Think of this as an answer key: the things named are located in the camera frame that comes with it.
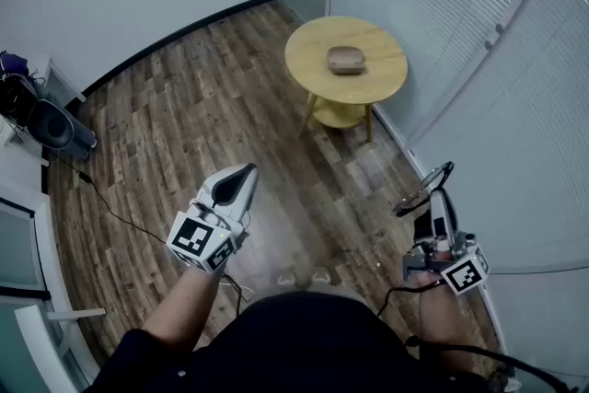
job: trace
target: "brown object on table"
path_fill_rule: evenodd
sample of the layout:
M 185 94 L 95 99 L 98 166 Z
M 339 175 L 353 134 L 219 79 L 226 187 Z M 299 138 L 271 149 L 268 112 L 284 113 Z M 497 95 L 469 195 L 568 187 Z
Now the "brown object on table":
M 366 67 L 364 59 L 355 46 L 334 46 L 328 50 L 328 68 L 333 74 L 360 74 Z
M 364 54 L 365 69 L 358 75 L 334 75 L 328 68 L 328 51 L 346 44 Z M 311 114 L 332 128 L 349 128 L 366 122 L 372 141 L 372 104 L 397 92 L 407 77 L 407 59 L 386 31 L 353 17 L 323 17 L 295 31 L 284 51 L 294 80 L 309 92 L 301 133 Z

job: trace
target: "person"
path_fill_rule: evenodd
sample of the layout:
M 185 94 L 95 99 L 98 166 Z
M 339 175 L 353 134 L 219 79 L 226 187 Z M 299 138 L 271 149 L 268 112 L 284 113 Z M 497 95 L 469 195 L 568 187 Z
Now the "person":
M 305 291 L 292 274 L 281 277 L 194 351 L 222 272 L 187 269 L 143 327 L 123 336 L 87 391 L 487 391 L 468 353 L 422 346 L 416 360 L 360 295 L 331 285 L 325 269 Z M 437 277 L 424 272 L 417 282 Z M 467 343 L 447 285 L 420 297 L 423 340 Z

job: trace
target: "speaker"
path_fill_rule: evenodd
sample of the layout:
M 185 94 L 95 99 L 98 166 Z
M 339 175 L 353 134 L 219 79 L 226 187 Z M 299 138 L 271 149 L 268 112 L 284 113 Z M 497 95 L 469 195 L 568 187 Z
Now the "speaker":
M 33 108 L 27 129 L 33 138 L 51 149 L 64 149 L 74 138 L 74 125 L 69 117 L 44 99 Z

